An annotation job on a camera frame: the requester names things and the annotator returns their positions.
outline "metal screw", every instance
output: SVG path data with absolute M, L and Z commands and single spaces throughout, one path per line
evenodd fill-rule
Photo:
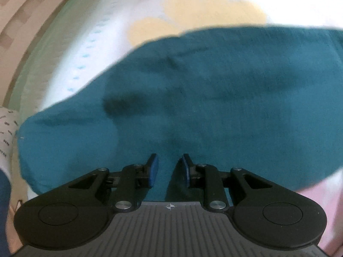
M 221 210 L 221 209 L 224 209 L 226 207 L 226 203 L 223 201 L 212 201 L 210 203 L 210 207 L 212 209 Z
M 132 204 L 129 201 L 119 201 L 115 204 L 117 209 L 127 210 L 132 207 Z

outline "white fabric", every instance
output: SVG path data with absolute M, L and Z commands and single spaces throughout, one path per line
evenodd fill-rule
M 0 169 L 11 181 L 13 138 L 18 129 L 18 112 L 0 106 Z
M 343 0 L 249 0 L 268 23 L 343 28 Z M 72 0 L 27 61 L 21 122 L 75 94 L 132 46 L 126 32 L 137 19 L 163 15 L 163 0 Z

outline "green towel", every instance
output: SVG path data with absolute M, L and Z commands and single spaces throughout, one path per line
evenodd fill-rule
M 175 169 L 189 153 L 195 163 L 240 166 L 291 190 L 318 183 L 343 160 L 342 47 L 342 31 L 280 27 L 147 43 L 23 123 L 23 178 L 40 194 L 157 153 L 145 200 L 192 200 Z

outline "blue dotted pattern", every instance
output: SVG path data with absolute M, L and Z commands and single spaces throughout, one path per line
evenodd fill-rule
M 111 9 L 113 9 L 115 5 L 116 5 L 116 2 L 112 2 Z M 92 56 L 90 53 L 90 50 L 96 47 L 97 38 L 100 37 L 102 33 L 101 28 L 104 28 L 108 24 L 108 21 L 110 21 L 110 18 L 108 16 L 111 16 L 112 14 L 113 14 L 113 11 L 107 10 L 106 13 L 103 15 L 103 17 L 101 18 L 101 20 L 99 21 L 99 23 L 95 26 L 94 31 L 90 34 L 89 39 L 87 40 L 89 45 L 87 45 L 85 47 L 85 50 L 80 53 L 80 61 L 76 65 L 76 70 L 78 70 L 79 72 L 81 72 L 82 70 L 86 68 L 87 63 L 85 61 L 91 58 Z M 80 79 L 80 75 L 76 74 L 73 77 L 73 80 L 79 80 L 79 79 Z M 75 88 L 68 86 L 67 91 L 74 92 Z

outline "teal cloth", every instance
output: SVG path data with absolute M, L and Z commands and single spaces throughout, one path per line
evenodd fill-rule
M 28 118 L 23 178 L 40 194 L 98 167 L 159 155 L 145 200 L 190 199 L 183 153 L 298 190 L 343 160 L 343 31 L 215 28 L 150 42 Z

